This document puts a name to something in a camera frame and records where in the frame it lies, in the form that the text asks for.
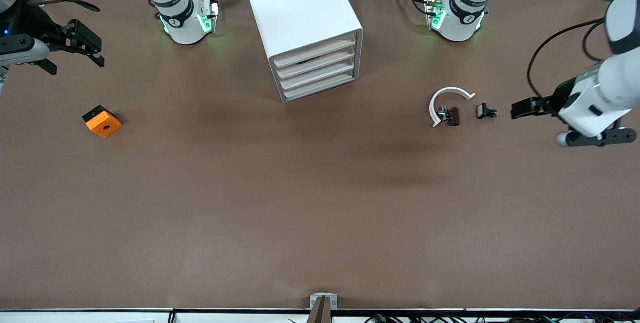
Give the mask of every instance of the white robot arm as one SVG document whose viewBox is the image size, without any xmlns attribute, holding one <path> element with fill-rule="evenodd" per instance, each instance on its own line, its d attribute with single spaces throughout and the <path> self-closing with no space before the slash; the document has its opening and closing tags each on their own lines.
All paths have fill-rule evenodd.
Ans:
<svg viewBox="0 0 640 323">
<path fill-rule="evenodd" d="M 489 0 L 432 0 L 426 9 L 429 26 L 449 41 L 463 42 L 480 29 Z"/>
<path fill-rule="evenodd" d="M 613 56 L 560 84 L 550 97 L 512 105 L 512 118 L 558 116 L 569 125 L 556 137 L 563 147 L 635 141 L 636 132 L 621 127 L 620 119 L 640 107 L 640 0 L 614 0 L 605 27 Z"/>
<path fill-rule="evenodd" d="M 198 43 L 215 32 L 218 2 L 211 0 L 151 0 L 160 12 L 164 31 L 180 45 Z"/>
</svg>

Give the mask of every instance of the brown table surface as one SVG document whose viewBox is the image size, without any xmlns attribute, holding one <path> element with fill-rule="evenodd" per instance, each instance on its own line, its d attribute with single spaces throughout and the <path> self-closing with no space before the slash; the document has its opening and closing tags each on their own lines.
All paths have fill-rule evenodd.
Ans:
<svg viewBox="0 0 640 323">
<path fill-rule="evenodd" d="M 640 144 L 562 149 L 557 119 L 509 115 L 536 47 L 601 0 L 491 0 L 464 43 L 407 0 L 350 0 L 361 78 L 292 104 L 248 0 L 193 46 L 147 0 L 89 1 L 48 11 L 98 33 L 106 67 L 57 53 L 0 95 L 0 307 L 638 307 Z M 542 92 L 590 65 L 584 33 L 540 55 Z M 608 54 L 601 28 L 590 45 Z M 441 97 L 462 124 L 434 129 L 448 86 L 477 97 Z M 98 104 L 125 121 L 108 139 L 81 118 Z"/>
</svg>

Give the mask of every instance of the green led light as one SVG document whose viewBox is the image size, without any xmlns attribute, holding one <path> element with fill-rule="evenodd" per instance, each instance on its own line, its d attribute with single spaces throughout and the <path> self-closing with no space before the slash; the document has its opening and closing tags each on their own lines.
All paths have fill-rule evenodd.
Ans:
<svg viewBox="0 0 640 323">
<path fill-rule="evenodd" d="M 169 28 L 167 28 L 167 23 L 165 22 L 164 18 L 162 18 L 162 16 L 160 16 L 160 22 L 162 22 L 162 26 L 164 27 L 164 31 L 169 34 Z"/>
<path fill-rule="evenodd" d="M 442 27 L 442 20 L 444 20 L 444 18 L 447 15 L 447 11 L 444 9 L 441 9 L 439 11 L 439 13 L 433 18 L 433 29 L 440 29 Z"/>
<path fill-rule="evenodd" d="M 205 33 L 211 32 L 211 19 L 198 14 L 198 22 L 200 22 L 200 25 L 202 26 L 202 31 Z"/>
<path fill-rule="evenodd" d="M 482 18 L 485 17 L 485 13 L 484 11 L 482 12 L 482 14 L 480 15 L 480 18 L 478 18 L 478 25 L 475 26 L 475 30 L 477 31 L 478 29 L 480 29 L 480 26 L 482 25 Z"/>
</svg>

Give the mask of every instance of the metal bracket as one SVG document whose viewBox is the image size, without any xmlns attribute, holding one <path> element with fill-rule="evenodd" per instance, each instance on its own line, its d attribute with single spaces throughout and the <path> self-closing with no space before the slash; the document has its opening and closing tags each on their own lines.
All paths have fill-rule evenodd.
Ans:
<svg viewBox="0 0 640 323">
<path fill-rule="evenodd" d="M 448 109 L 446 105 L 443 105 L 437 113 L 440 120 L 446 122 L 446 125 L 451 127 L 460 125 L 460 110 L 458 107 Z"/>
<path fill-rule="evenodd" d="M 331 293 L 318 293 L 311 296 L 311 313 L 306 323 L 331 323 L 331 311 L 334 309 L 332 304 L 334 298 L 335 307 L 338 308 L 338 296 Z"/>
<path fill-rule="evenodd" d="M 313 309 L 316 305 L 316 303 L 318 303 L 318 301 L 320 300 L 320 298 L 322 297 L 327 297 L 329 299 L 329 306 L 331 307 L 331 310 L 337 310 L 338 309 L 338 294 L 333 294 L 333 293 L 315 293 L 312 294 L 311 297 L 309 298 L 309 309 Z"/>
</svg>

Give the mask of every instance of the black clamp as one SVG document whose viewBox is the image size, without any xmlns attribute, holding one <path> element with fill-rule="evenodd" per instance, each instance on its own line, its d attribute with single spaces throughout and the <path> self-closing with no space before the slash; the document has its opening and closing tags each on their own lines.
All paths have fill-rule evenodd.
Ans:
<svg viewBox="0 0 640 323">
<path fill-rule="evenodd" d="M 457 127 L 460 125 L 460 110 L 458 107 L 448 109 L 446 105 L 443 105 L 438 111 L 438 116 L 448 126 Z"/>
<path fill-rule="evenodd" d="M 477 118 L 478 120 L 484 120 L 484 118 L 492 118 L 495 119 L 498 117 L 498 110 L 497 109 L 489 109 L 487 108 L 487 104 L 483 103 L 481 105 L 478 105 L 478 110 L 477 110 Z"/>
</svg>

